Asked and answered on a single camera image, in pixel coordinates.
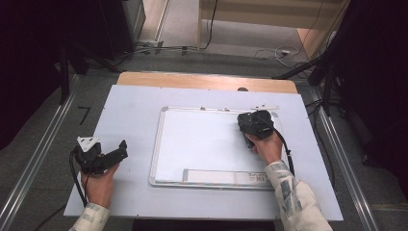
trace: cable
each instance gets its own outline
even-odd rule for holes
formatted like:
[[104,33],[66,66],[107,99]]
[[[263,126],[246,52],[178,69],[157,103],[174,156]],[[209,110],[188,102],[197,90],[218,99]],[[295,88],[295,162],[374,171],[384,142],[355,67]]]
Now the cable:
[[217,5],[218,5],[218,0],[216,0],[216,4],[214,5],[213,9],[213,17],[211,18],[211,25],[210,25],[210,38],[208,39],[207,45],[200,49],[200,50],[205,50],[207,47],[210,45],[211,40],[213,39],[213,23],[214,23],[214,17],[216,16],[216,10],[217,10]]
[[55,215],[57,215],[60,211],[62,211],[66,207],[66,204],[64,204],[60,209],[55,211],[52,215],[48,216],[45,220],[43,220],[34,231],[39,231],[39,229],[44,226],[48,221],[50,221],[51,218],[53,218]]
[[71,174],[72,174],[72,178],[74,179],[75,186],[76,186],[76,188],[78,190],[79,195],[81,196],[81,200],[82,200],[82,202],[84,204],[84,207],[86,207],[87,204],[88,204],[88,201],[87,201],[87,199],[85,198],[84,194],[81,191],[81,186],[79,185],[78,178],[76,176],[76,172],[75,172],[75,168],[74,168],[74,164],[73,164],[73,158],[74,158],[74,154],[75,154],[76,150],[77,150],[77,147],[75,147],[71,151],[71,153],[69,155],[69,167],[71,169]]
[[90,177],[90,171],[88,172],[87,180],[85,181],[85,186],[84,186],[84,198],[87,198],[87,185],[88,185],[89,177]]
[[273,132],[275,132],[276,135],[278,136],[278,138],[281,140],[281,142],[283,143],[283,146],[285,147],[286,156],[288,157],[289,170],[291,171],[291,173],[294,176],[294,168],[293,168],[291,150],[289,150],[288,145],[286,144],[286,141],[283,138],[282,134],[280,134],[280,132],[278,130],[276,130],[276,128],[273,127],[273,124],[270,124],[268,121],[264,120],[260,116],[257,116],[257,115],[254,115],[254,116],[261,119],[265,124],[267,124],[269,126],[269,128],[273,129]]
[[312,28],[316,25],[316,23],[318,22],[318,20],[319,20],[319,17],[320,17],[320,11],[321,11],[321,8],[323,7],[323,2],[324,2],[324,0],[321,0],[321,2],[320,2],[320,8],[319,8],[319,11],[318,11],[318,15],[316,16],[316,20],[315,20],[315,22],[312,24],[312,26],[309,28],[309,30],[307,31],[307,33],[306,33],[306,36],[305,36],[305,39],[302,41],[302,46],[300,47],[300,49],[299,50],[301,50],[301,49],[303,49],[304,50],[304,43],[305,43],[305,41],[306,41],[306,38],[309,36],[309,33],[310,33],[310,31],[312,30]]
[[313,101],[312,103],[306,104],[305,107],[307,108],[307,107],[309,107],[309,106],[311,106],[311,105],[318,104],[318,103],[320,103],[321,101],[322,101],[322,99],[318,99],[318,100],[316,100],[316,101]]
[[317,118],[318,118],[318,114],[319,114],[319,111],[320,111],[320,108],[321,108],[321,100],[317,100],[317,101],[319,101],[319,103],[317,104],[315,109],[311,113],[309,113],[309,115],[313,114],[313,121],[314,121],[313,130],[318,135],[319,141],[320,141],[321,145],[323,146],[324,153],[325,153],[325,155],[327,157],[327,161],[328,161],[329,166],[330,166],[331,184],[332,184],[333,190],[335,192],[337,192],[338,190],[336,189],[336,178],[335,178],[335,174],[334,174],[333,163],[332,163],[331,157],[330,157],[330,155],[329,155],[329,153],[327,151],[326,145],[324,144],[323,139],[321,138],[321,135],[320,135],[319,130],[318,130]]
[[258,53],[259,53],[259,52],[262,52],[262,51],[270,51],[270,52],[275,52],[275,51],[276,51],[276,49],[260,49],[260,50],[257,50],[257,51],[255,52],[255,55],[254,55],[254,58],[255,58],[256,60],[259,60],[259,61],[264,61],[264,60],[267,60],[267,59],[270,59],[270,58],[272,58],[272,57],[273,57],[273,55],[271,55],[271,56],[269,56],[269,57],[257,58],[256,56],[258,55]]
[[[332,25],[330,26],[330,28],[329,28],[328,31],[331,31],[331,30],[334,28],[334,25],[336,24],[336,22],[337,22],[337,20],[339,19],[340,15],[342,15],[343,11],[345,10],[345,6],[347,6],[347,4],[344,4],[344,5],[343,5],[342,9],[341,9],[341,10],[339,11],[339,13],[337,14],[336,19],[333,21],[333,23],[332,23]],[[330,38],[328,38],[328,37],[329,37],[329,34],[327,34],[327,35],[324,36],[324,39],[327,39],[326,49],[327,49],[327,47],[328,47],[329,41],[333,40],[333,38],[330,39]],[[318,52],[320,52],[320,50],[319,50],[319,51],[315,51],[315,53],[313,53],[313,54],[311,55],[311,57],[315,56]]]
[[[290,57],[289,59],[287,59],[287,60],[291,60],[291,59],[293,59],[293,57],[294,56],[296,56],[297,54],[299,54],[299,50],[296,48],[296,47],[293,47],[293,46],[279,46],[278,48],[276,48],[276,50],[274,50],[274,52],[275,52],[275,59],[276,60],[278,60],[278,62],[280,63],[280,64],[282,64],[282,65],[284,65],[285,67],[287,67],[287,68],[290,68],[290,69],[295,69],[295,67],[298,65],[298,64],[300,64],[300,63],[308,63],[308,62],[299,62],[299,63],[296,63],[295,65],[293,65],[293,66],[289,66],[288,64],[285,64],[282,60],[282,58],[284,58],[284,57],[286,57],[286,56],[288,56],[288,54],[286,54],[286,55],[284,55],[284,56],[282,56],[282,57],[278,57],[278,50],[279,49],[281,49],[282,47],[291,47],[291,48],[294,48],[296,51],[295,51],[295,53],[293,53],[293,56],[292,57]],[[302,71],[303,72],[303,74],[306,76],[306,78],[309,78],[309,75],[307,75],[304,71]],[[299,77],[300,79],[304,79],[304,78],[302,78],[300,75],[298,75],[298,74],[296,74],[296,76],[297,77]]]

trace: person's right hand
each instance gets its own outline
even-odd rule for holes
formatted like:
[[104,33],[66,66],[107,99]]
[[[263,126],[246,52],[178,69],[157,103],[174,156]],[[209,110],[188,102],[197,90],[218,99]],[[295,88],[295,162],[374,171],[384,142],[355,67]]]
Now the person's right hand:
[[256,136],[246,134],[255,143],[253,151],[261,155],[262,159],[269,165],[282,158],[282,141],[274,132],[266,139],[260,140]]
[[81,171],[82,187],[87,187],[86,191],[89,202],[109,209],[111,206],[112,193],[114,192],[114,174],[118,167],[119,164],[116,164],[102,175],[87,176]]

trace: wooden board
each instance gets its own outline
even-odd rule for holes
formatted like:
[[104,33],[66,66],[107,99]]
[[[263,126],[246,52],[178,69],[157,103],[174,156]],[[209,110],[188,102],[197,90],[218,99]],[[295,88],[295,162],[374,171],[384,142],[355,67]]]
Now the wooden board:
[[238,90],[255,92],[297,93],[290,80],[241,78],[224,75],[199,75],[161,72],[123,72],[118,85],[137,85],[162,88]]

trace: patterned sleeve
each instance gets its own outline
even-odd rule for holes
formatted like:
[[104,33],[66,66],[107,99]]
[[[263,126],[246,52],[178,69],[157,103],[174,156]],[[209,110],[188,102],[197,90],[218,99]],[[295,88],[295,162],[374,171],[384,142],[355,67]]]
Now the patterned sleeve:
[[108,221],[110,210],[88,203],[82,215],[69,231],[101,231]]
[[275,188],[285,230],[332,230],[313,191],[296,180],[284,162],[271,163],[265,172]]

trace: white tabletop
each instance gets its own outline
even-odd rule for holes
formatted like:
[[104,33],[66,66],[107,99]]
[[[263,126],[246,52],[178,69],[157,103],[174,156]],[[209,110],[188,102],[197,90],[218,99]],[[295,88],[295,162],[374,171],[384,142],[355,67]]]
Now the white tabletop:
[[[277,219],[272,191],[184,189],[149,184],[154,144],[162,107],[202,106],[249,110],[279,106],[282,129],[293,154],[296,177],[309,184],[329,220],[343,220],[299,94],[230,90],[187,90],[113,86],[96,127],[102,151],[128,144],[129,157],[115,174],[112,216],[130,218]],[[82,202],[74,188],[64,214],[79,216]]]

